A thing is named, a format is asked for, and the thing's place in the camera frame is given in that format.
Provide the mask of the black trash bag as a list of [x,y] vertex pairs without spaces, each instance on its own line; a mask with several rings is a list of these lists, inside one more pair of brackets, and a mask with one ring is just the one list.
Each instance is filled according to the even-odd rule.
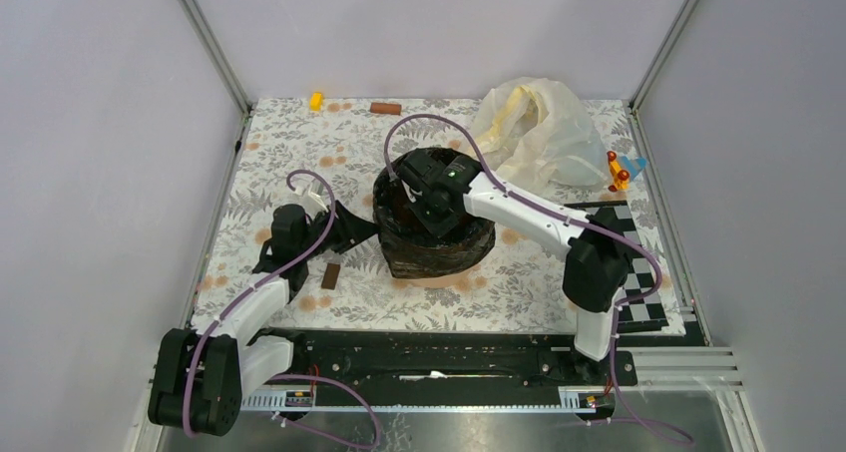
[[[447,148],[427,150],[444,164],[459,152]],[[406,153],[384,169],[373,186],[373,219],[389,270],[395,278],[425,278],[454,274],[481,262],[496,242],[495,225],[466,211],[457,227],[443,237],[429,233],[409,209],[411,193],[396,170]]]

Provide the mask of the translucent white trash bag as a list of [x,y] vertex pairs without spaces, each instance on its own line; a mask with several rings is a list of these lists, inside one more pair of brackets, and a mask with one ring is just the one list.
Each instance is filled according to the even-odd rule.
[[491,89],[470,135],[492,171],[537,195],[550,183],[596,190],[611,181],[593,118],[559,81],[521,77]]

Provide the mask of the orange plastic trash bin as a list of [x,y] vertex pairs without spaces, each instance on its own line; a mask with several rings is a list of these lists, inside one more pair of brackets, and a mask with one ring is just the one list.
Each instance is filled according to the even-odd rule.
[[466,281],[471,274],[471,270],[467,269],[462,272],[442,275],[438,277],[425,278],[392,278],[391,285],[396,289],[405,287],[422,287],[422,288],[447,288],[458,285],[462,281]]

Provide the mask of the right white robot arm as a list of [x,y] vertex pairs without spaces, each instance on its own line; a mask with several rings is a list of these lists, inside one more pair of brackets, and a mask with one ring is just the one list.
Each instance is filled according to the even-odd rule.
[[612,370],[614,301],[632,264],[631,242],[597,215],[559,206],[505,183],[464,154],[451,162],[417,149],[389,169],[410,196],[410,210],[432,235],[444,237],[468,218],[505,226],[564,262],[562,290],[577,310],[574,374],[596,384]]

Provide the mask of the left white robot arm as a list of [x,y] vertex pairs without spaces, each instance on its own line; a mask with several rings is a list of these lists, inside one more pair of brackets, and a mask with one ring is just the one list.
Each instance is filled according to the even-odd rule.
[[314,215],[296,204],[277,208],[253,269],[261,280],[207,324],[173,328],[162,338],[149,420],[189,436],[223,436],[242,399],[260,385],[275,375],[287,383],[303,379],[307,353],[286,338],[258,332],[302,289],[312,257],[328,250],[343,254],[376,232],[376,224],[341,202]]

